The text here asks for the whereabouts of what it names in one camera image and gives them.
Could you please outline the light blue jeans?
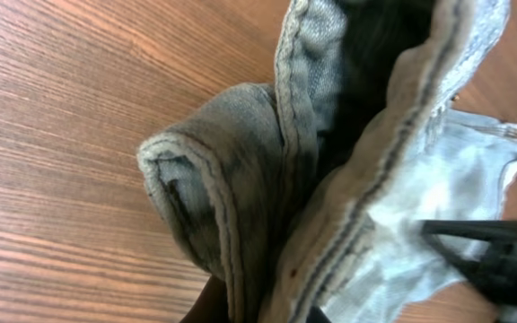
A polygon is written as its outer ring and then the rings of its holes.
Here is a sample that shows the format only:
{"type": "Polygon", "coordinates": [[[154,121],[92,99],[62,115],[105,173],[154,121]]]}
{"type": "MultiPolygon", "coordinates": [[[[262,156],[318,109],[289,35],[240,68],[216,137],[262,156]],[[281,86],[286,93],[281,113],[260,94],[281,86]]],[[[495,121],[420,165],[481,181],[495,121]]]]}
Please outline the light blue jeans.
{"type": "Polygon", "coordinates": [[[517,125],[453,97],[507,1],[293,0],[273,84],[243,83],[142,143],[145,190],[233,322],[391,322],[462,275],[425,220],[497,220],[517,125]]]}

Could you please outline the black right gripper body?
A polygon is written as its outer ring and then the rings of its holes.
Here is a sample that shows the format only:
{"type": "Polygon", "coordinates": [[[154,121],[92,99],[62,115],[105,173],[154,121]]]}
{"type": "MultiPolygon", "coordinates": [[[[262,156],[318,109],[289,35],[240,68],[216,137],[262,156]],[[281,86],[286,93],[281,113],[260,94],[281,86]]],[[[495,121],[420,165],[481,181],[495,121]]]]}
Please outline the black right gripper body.
{"type": "Polygon", "coordinates": [[[421,237],[487,300],[517,306],[517,221],[427,220],[421,237]],[[442,236],[483,241],[487,249],[480,259],[467,260],[445,247],[442,236]]]}

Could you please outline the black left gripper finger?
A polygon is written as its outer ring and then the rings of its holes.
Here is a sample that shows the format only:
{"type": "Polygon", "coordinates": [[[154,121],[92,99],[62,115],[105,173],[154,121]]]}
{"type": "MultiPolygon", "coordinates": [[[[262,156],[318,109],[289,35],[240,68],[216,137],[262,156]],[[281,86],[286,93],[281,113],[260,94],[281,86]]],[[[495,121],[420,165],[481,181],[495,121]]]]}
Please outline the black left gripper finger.
{"type": "Polygon", "coordinates": [[[225,282],[211,276],[180,323],[229,323],[225,282]]]}

